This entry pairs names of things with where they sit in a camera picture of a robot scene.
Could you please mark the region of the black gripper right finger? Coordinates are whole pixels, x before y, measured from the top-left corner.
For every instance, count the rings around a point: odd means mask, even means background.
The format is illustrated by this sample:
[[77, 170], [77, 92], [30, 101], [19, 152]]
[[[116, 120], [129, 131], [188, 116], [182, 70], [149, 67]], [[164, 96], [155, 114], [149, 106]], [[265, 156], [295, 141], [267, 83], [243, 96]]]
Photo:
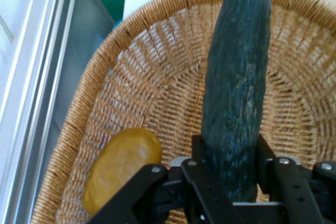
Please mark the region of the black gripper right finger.
[[335, 162], [312, 169], [296, 158], [277, 156], [258, 137], [258, 184], [270, 201], [280, 202], [286, 223], [335, 223]]

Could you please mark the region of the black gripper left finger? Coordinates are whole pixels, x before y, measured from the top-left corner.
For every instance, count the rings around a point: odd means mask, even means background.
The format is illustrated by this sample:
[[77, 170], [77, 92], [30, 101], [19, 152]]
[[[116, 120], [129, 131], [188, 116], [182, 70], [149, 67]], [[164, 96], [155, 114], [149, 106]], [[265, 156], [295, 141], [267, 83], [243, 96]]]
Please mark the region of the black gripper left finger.
[[220, 183], [205, 167], [205, 144], [192, 137], [192, 156], [170, 169], [143, 166], [88, 222], [164, 223], [183, 209], [188, 223], [241, 223]]

